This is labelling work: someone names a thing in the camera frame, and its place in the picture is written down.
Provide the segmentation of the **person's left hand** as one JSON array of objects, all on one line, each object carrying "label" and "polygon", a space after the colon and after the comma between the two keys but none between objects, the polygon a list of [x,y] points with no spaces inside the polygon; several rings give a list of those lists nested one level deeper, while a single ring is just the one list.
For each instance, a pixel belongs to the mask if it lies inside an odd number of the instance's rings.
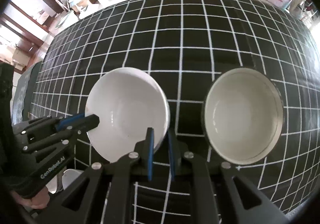
[{"label": "person's left hand", "polygon": [[31,199],[24,199],[15,191],[11,191],[10,194],[18,204],[32,209],[44,209],[50,201],[49,191],[46,186]]}]

